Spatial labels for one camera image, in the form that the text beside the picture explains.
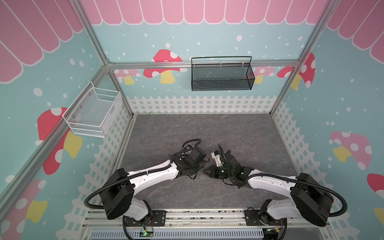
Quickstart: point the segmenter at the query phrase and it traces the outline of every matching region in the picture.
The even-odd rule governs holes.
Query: snow dot
[[[27,203],[28,203],[28,200],[25,199],[25,198],[22,198],[22,199],[20,199],[19,201],[17,201],[15,207],[16,207],[17,209],[22,209],[23,207],[26,206]]]
[[[15,178],[14,175],[8,175],[6,178],[5,178],[5,182],[6,183],[10,183],[12,182],[12,180]]]
[[[56,152],[55,154],[56,162],[61,163],[61,160],[63,158],[63,151],[64,151],[63,149],[60,149],[59,151]]]
[[[352,143],[351,150],[356,152],[357,150],[359,150],[359,146],[356,143]]]
[[[372,154],[372,147],[371,146],[366,146],[365,147],[365,152],[368,154]]]
[[[178,57],[178,55],[176,53],[174,53],[174,52],[170,52],[169,55],[172,58],[177,58]]]
[[[37,187],[39,189],[43,189],[45,187],[45,184],[47,183],[46,180],[41,180],[38,184],[37,184]]]
[[[43,95],[43,91],[40,88],[34,88],[33,94],[38,96],[38,97],[41,97]]]
[[[305,73],[305,71],[307,71],[307,65],[304,65],[304,66],[301,68],[301,72],[302,72],[302,73]]]

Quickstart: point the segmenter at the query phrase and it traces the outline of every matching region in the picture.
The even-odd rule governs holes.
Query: black cable
[[[270,174],[270,173],[262,173],[261,172],[261,173],[257,173],[257,174],[252,174],[251,176],[248,176],[248,178],[245,179],[244,182],[240,186],[238,186],[238,188],[244,187],[245,184],[248,182],[248,180],[253,178],[253,177],[273,177],[273,178],[276,178],[276,179],[279,179],[279,180],[283,180],[283,181],[286,181],[286,182],[293,182],[293,183],[307,185],[307,186],[310,186],[310,187],[315,187],[315,188],[321,189],[321,190],[329,192],[330,194],[332,194],[335,197],[337,197],[341,201],[341,204],[342,204],[341,209],[338,210],[337,212],[330,213],[329,217],[337,217],[337,216],[340,216],[340,215],[344,214],[347,211],[348,205],[347,205],[347,202],[345,201],[345,199],[340,194],[338,194],[337,192],[335,192],[332,189],[320,186],[318,184],[312,184],[312,183],[309,183],[309,182],[305,182],[305,181],[301,181],[301,180],[297,180],[297,179],[291,179],[291,178],[287,178],[287,177],[282,177],[282,176],[278,176],[278,175],[274,175],[274,174]]]
[[[104,209],[104,207],[102,205],[94,205],[94,204],[90,204],[89,201],[96,195],[100,194],[102,191],[110,188],[110,187],[113,187],[113,186],[116,186],[116,185],[119,185],[119,184],[122,184],[122,183],[125,183],[127,182],[128,180],[130,179],[133,179],[135,177],[140,177],[140,176],[143,176],[143,175],[147,175],[147,174],[151,174],[151,173],[155,173],[155,172],[160,172],[160,171],[164,171],[164,170],[167,170],[168,168],[170,168],[172,165],[171,164],[168,164],[167,166],[165,167],[162,167],[162,168],[158,168],[158,169],[152,169],[152,170],[148,170],[148,171],[143,171],[143,172],[139,172],[139,173],[136,173],[134,175],[131,175],[131,176],[128,176],[128,177],[125,177],[123,179],[120,179],[114,183],[111,183],[111,184],[108,184],[107,186],[104,186],[96,191],[94,191],[93,193],[91,193],[85,200],[84,200],[84,205],[86,207],[89,207],[89,208],[92,208],[92,209]]]

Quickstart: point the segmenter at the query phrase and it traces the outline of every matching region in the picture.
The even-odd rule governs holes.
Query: yellow mushroom stem
[[[135,83],[135,81],[132,79],[131,76],[126,76],[126,77],[124,78],[124,83],[125,83],[126,85],[132,85],[132,84]]]
[[[160,83],[162,84],[172,84],[175,82],[175,78],[172,75],[172,70],[164,71],[160,73],[161,79]]]
[[[291,88],[293,90],[297,90],[299,88],[300,80],[303,79],[300,75],[297,75],[295,79],[293,80],[293,83],[291,85]]]

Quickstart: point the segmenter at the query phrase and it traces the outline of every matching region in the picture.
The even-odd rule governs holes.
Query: gray floor
[[[295,175],[295,169],[269,114],[168,114],[138,115],[121,167],[140,170],[162,163],[183,142],[202,138],[208,155],[220,143],[230,149],[242,166],[279,175]],[[214,163],[208,162],[205,167]],[[260,207],[265,199],[285,197],[261,189],[238,189],[199,172],[148,187],[136,195],[153,209]]]

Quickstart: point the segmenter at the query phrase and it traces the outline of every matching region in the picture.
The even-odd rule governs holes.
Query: white spot
[[[9,222],[9,220],[4,220],[1,222],[1,234],[4,234],[5,231],[8,230],[9,226],[11,225],[11,223]]]
[[[40,88],[34,88],[33,94],[38,96],[38,97],[41,97],[43,95],[43,91]]]
[[[361,170],[365,170],[365,164],[362,163],[362,162],[358,162],[358,167],[359,167]]]
[[[13,179],[14,179],[14,175],[8,175],[6,178],[5,178],[5,182],[6,183],[10,183]]]
[[[174,53],[174,52],[170,52],[169,55],[172,58],[177,58],[178,57],[178,55],[176,53]]]
[[[301,72],[302,72],[302,73],[305,73],[305,71],[307,71],[307,65],[304,65],[304,66],[301,68]]]
[[[17,201],[15,207],[16,207],[17,209],[22,209],[23,207],[26,206],[27,203],[28,203],[28,200],[25,199],[25,198],[22,198],[22,199],[20,199],[19,201]]]
[[[349,137],[351,134],[348,133],[348,132],[341,132],[341,135],[342,135],[343,137]]]
[[[46,180],[41,180],[41,181],[39,182],[39,184],[37,184],[37,187],[38,187],[39,189],[43,189],[43,188],[45,187],[46,184],[47,184],[47,181],[46,181]]]
[[[352,143],[351,150],[356,152],[357,150],[359,150],[359,146],[356,143]]]
[[[340,139],[335,139],[335,140],[333,140],[335,143],[337,143],[338,145],[341,145],[341,141],[340,141]]]
[[[372,154],[372,147],[371,146],[366,146],[365,147],[365,152],[368,154]]]

